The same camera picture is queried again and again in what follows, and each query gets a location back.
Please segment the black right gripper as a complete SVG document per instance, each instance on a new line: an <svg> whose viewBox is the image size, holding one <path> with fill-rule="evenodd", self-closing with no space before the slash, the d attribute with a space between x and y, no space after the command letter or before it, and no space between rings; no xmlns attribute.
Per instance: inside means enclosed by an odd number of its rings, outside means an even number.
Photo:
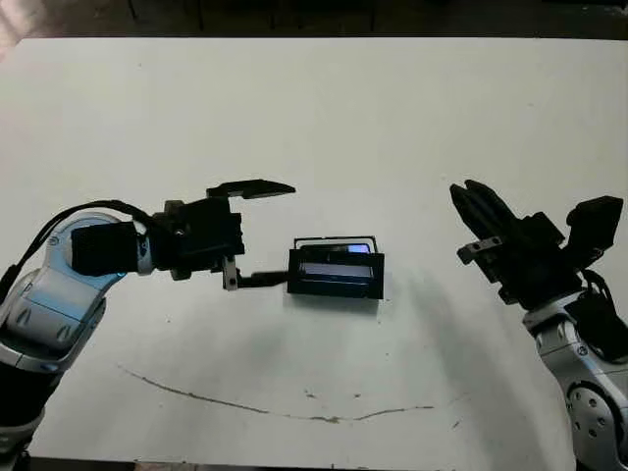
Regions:
<svg viewBox="0 0 628 471"><path fill-rule="evenodd" d="M543 212L517 218L484 183L466 180L449 193L461 220L477 237L456 251L474 262L487 280L498 284L506 304L534 310L582 288L577 270L566 260L564 236Z"/></svg>

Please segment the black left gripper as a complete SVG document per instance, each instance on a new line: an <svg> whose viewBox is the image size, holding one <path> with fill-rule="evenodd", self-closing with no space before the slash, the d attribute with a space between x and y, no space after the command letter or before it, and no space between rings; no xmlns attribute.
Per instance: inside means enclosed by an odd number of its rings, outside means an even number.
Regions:
<svg viewBox="0 0 628 471"><path fill-rule="evenodd" d="M221 183L207 188L206 199L190 203L168 201L153 215L150 247L153 267L169 271L175 281L199 271L220 273L223 288L269 288L284 284L288 271L236 273L236 257L244 253L241 215L228 198L258 199L296 193L286 183L263 179Z"/></svg>

